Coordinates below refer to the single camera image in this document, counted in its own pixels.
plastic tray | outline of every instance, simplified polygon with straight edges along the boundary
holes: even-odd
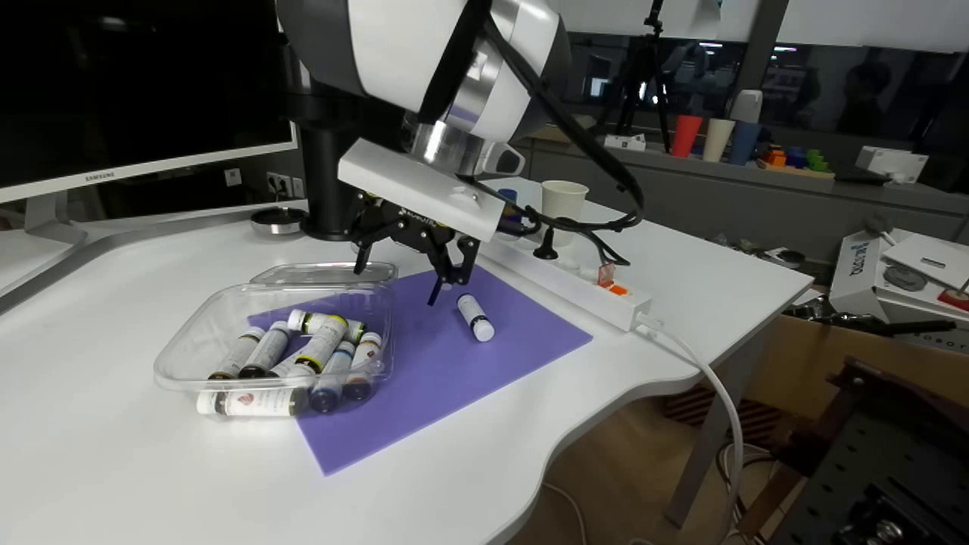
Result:
[[[255,313],[319,301],[323,297],[341,297],[341,293],[365,293],[365,322],[367,326],[380,330],[388,344],[391,333],[388,333],[388,325],[383,322],[386,311],[380,297],[372,293],[391,278],[397,278],[397,268],[388,262],[377,262],[360,275],[355,275],[355,268],[346,262],[268,268],[249,283],[235,283],[212,293],[159,354],[156,374],[164,386],[175,386],[175,390],[210,390],[210,386],[243,386],[243,384],[286,386],[279,377],[210,381],[210,374],[218,372],[218,365],[225,362],[225,354],[230,352],[230,341],[239,333],[246,333]]]

